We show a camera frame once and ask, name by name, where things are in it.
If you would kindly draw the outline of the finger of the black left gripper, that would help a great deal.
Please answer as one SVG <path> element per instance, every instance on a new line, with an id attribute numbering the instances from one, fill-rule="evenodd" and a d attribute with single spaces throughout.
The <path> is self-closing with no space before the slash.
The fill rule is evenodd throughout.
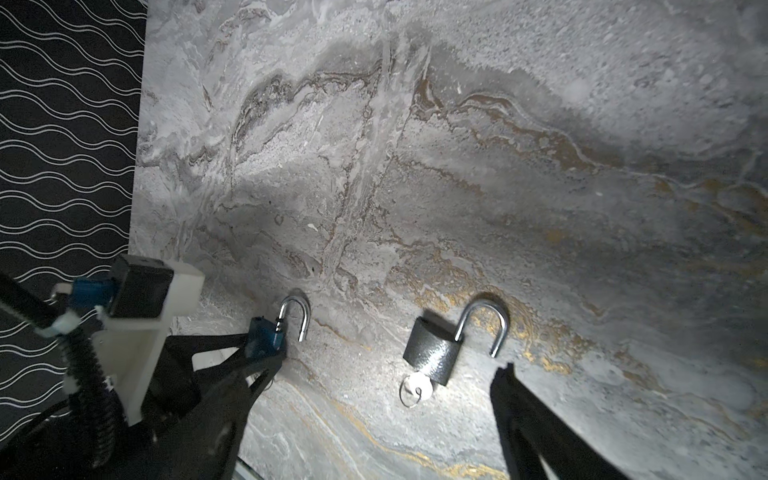
<path id="1" fill-rule="evenodd" d="M 191 375 L 193 373 L 192 357 L 198 353 L 211 352 L 225 348 L 235 348 L 236 351 L 214 367 L 227 373 L 243 368 L 250 360 L 245 356 L 247 335 L 170 335 L 166 338 L 161 352 L 162 375 Z"/>
<path id="2" fill-rule="evenodd" d="M 214 350 L 192 356 L 191 397 L 196 402 L 249 402 L 281 369 L 286 354 L 247 357 L 243 350 Z"/>

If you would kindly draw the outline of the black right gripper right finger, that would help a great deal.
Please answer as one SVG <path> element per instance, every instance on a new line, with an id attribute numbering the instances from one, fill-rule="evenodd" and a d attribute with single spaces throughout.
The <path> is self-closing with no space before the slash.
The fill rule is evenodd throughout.
<path id="1" fill-rule="evenodd" d="M 626 475 L 577 435 L 515 375 L 496 370 L 490 400 L 500 445 L 512 479 L 624 479 Z"/>

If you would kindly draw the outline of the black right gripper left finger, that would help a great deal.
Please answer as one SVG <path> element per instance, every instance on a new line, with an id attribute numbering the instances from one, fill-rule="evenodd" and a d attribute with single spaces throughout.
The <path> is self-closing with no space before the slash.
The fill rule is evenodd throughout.
<path id="1" fill-rule="evenodd" d="M 214 386 L 177 425 L 113 468 L 115 479 L 230 479 L 251 391 L 237 373 Z"/>

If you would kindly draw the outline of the blue padlock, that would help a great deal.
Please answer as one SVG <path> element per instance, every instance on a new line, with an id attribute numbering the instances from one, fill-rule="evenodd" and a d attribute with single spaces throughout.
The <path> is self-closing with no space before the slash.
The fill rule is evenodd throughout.
<path id="1" fill-rule="evenodd" d="M 289 307 L 292 303 L 298 305 L 302 313 L 298 341 L 303 342 L 305 340 L 312 313 L 310 302 L 303 293 L 288 295 L 281 302 L 278 316 L 274 321 L 264 317 L 253 317 L 250 320 L 245 344 L 245 356 L 247 358 L 261 360 L 276 356 L 284 350 L 288 331 Z"/>

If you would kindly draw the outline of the silver key with ring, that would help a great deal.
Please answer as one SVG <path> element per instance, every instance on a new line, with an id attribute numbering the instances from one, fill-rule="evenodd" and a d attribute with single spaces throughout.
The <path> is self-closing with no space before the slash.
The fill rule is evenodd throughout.
<path id="1" fill-rule="evenodd" d="M 407 409 L 429 400 L 433 393 L 434 386 L 431 379 L 421 372 L 405 376 L 398 390 L 399 400 Z"/>

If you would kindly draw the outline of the black padlock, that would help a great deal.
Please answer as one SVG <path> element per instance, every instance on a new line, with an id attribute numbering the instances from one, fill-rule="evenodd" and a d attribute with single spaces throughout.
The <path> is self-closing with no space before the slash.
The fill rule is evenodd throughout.
<path id="1" fill-rule="evenodd" d="M 499 328 L 489 349 L 489 356 L 496 358 L 509 333 L 509 311 L 495 297 L 476 296 L 465 306 L 456 324 L 438 320 L 432 314 L 417 317 L 406 342 L 403 360 L 415 372 L 446 386 L 464 342 L 465 327 L 471 316 L 480 310 L 490 310 L 498 319 Z"/>

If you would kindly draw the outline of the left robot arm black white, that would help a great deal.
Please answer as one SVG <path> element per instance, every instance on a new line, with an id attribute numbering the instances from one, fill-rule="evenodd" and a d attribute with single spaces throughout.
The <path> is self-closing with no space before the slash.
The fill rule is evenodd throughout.
<path id="1" fill-rule="evenodd" d="M 5 479 L 229 479 L 249 412 L 286 356 L 288 305 L 246 332 L 179 335 L 204 274 L 123 255 L 50 299 L 1 279 Z"/>

